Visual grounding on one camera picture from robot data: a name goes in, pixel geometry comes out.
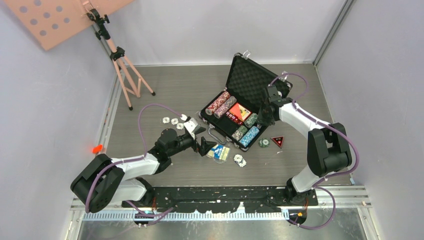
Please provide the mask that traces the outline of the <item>black poker chip case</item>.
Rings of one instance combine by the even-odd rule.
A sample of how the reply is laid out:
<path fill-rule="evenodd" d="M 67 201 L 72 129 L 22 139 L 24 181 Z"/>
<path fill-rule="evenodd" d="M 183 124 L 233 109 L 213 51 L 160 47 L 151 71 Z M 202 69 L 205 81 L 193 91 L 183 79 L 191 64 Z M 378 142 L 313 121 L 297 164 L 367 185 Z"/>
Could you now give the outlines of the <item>black poker chip case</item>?
<path fill-rule="evenodd" d="M 236 118 L 236 121 L 233 121 L 229 118 L 229 116 L 227 116 L 227 113 L 230 113 L 230 109 L 221 118 L 216 118 L 214 113 L 212 115 L 207 115 L 205 110 L 224 91 L 227 91 L 231 96 L 236 98 L 236 103 L 240 103 L 252 113 L 258 114 L 263 98 L 261 91 L 276 77 L 277 74 L 249 59 L 249 57 L 245 54 L 236 53 L 233 56 L 224 89 L 200 111 L 199 117 L 206 124 L 213 127 L 219 134 L 225 137 L 226 140 L 241 149 L 241 151 L 248 151 L 248 149 L 266 130 L 266 126 L 261 126 L 256 122 L 253 126 L 259 128 L 259 133 L 247 147 L 244 147 L 240 144 L 240 141 L 236 141 L 232 138 L 232 134 L 240 127 L 240 125 L 238 125 L 238 121 L 240 120 L 234 115 L 233 116 Z"/>

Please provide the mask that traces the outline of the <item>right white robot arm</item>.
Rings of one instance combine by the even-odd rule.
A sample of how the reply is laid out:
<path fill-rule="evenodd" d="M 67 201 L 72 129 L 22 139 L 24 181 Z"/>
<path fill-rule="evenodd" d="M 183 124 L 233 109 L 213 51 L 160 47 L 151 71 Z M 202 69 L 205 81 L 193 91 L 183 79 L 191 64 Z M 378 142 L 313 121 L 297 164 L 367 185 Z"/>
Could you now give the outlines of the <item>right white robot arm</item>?
<path fill-rule="evenodd" d="M 328 123 L 311 115 L 293 99 L 283 98 L 277 87 L 261 90 L 262 100 L 257 123 L 270 126 L 277 121 L 289 124 L 307 139 L 304 169 L 286 182 L 283 200 L 290 205 L 303 204 L 307 195 L 325 177 L 352 164 L 346 129 L 340 123 Z"/>

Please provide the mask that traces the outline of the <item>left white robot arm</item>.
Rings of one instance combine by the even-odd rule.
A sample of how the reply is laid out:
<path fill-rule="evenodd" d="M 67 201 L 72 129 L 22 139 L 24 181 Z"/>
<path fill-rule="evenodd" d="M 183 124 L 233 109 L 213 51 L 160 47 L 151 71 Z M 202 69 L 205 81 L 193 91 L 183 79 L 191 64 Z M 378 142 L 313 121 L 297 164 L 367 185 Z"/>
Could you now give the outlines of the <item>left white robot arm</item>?
<path fill-rule="evenodd" d="M 144 155 L 110 158 L 98 154 L 72 181 L 70 190 L 84 203 L 87 213 L 97 213 L 110 203 L 123 201 L 148 207 L 154 197 L 151 185 L 142 177 L 162 173 L 171 165 L 173 155 L 187 149 L 205 156 L 217 143 L 204 137 L 198 141 L 196 135 L 204 131 L 204 127 L 196 126 L 178 135 L 176 130 L 166 128 Z"/>

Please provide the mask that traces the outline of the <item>blue playing card deck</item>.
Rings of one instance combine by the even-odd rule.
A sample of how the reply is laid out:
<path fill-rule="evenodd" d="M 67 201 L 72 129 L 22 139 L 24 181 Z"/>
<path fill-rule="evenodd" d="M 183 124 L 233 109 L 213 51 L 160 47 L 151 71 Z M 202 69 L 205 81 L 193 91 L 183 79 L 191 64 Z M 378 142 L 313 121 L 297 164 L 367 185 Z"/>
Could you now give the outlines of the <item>blue playing card deck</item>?
<path fill-rule="evenodd" d="M 227 161 L 230 151 L 229 147 L 217 144 L 208 151 L 206 156 L 213 159 L 216 163 L 222 164 Z"/>

